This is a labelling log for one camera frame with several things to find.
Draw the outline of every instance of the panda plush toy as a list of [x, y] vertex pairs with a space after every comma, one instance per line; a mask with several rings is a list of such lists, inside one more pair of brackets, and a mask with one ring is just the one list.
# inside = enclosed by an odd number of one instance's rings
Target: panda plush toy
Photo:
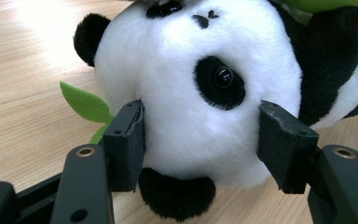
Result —
[[300, 21], [269, 0], [136, 1], [112, 21], [89, 14], [74, 40], [112, 115], [142, 100], [140, 191], [177, 221], [206, 211], [215, 186], [269, 176], [262, 100], [314, 129], [358, 114], [358, 7]]

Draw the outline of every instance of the plush leaf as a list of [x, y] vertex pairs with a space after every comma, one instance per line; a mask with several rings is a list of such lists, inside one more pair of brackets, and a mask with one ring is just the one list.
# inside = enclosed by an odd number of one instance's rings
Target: plush leaf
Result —
[[107, 123], [112, 120], [107, 104], [97, 95], [65, 82], [60, 82], [60, 86], [66, 102], [83, 119], [99, 123]]
[[111, 119], [110, 121], [106, 122], [104, 124], [104, 126], [102, 128], [100, 128], [92, 137], [91, 139], [89, 140], [89, 143], [90, 144], [98, 144], [101, 139], [103, 138], [103, 133], [104, 131], [106, 130], [106, 128], [109, 126], [110, 122], [112, 121], [113, 119]]
[[321, 12], [339, 7], [358, 7], [358, 0], [282, 0], [304, 12]]

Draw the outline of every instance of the wood grain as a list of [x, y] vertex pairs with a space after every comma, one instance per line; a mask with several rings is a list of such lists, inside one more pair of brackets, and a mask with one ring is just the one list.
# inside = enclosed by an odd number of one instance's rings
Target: wood grain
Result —
[[[101, 126], [64, 101], [59, 82], [96, 92], [93, 69], [76, 55], [76, 25], [90, 12], [115, 17], [113, 0], [0, 0], [0, 180], [17, 191], [62, 170], [72, 148]], [[320, 146], [358, 149], [358, 117], [319, 131]], [[185, 223], [311, 223], [307, 195], [284, 195], [270, 178], [253, 189], [219, 189], [209, 212]], [[174, 223], [136, 193], [114, 193], [117, 223]]]

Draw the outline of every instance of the panda eye patch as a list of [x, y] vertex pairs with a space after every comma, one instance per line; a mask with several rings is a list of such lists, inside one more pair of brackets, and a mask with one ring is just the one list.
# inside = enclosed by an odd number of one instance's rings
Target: panda eye patch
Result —
[[164, 18], [182, 10], [182, 5], [177, 1], [169, 1], [163, 5], [154, 5], [146, 12], [148, 19]]
[[242, 103], [246, 94], [243, 80], [216, 57], [199, 60], [194, 74], [200, 94], [208, 104], [230, 110]]

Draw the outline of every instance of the panda ear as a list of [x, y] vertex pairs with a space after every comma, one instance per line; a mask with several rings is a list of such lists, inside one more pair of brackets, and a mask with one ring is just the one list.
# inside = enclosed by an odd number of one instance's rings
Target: panda ear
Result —
[[74, 47], [77, 55], [89, 66], [94, 66], [94, 56], [100, 44], [103, 32], [110, 20], [90, 13], [78, 24], [74, 36]]

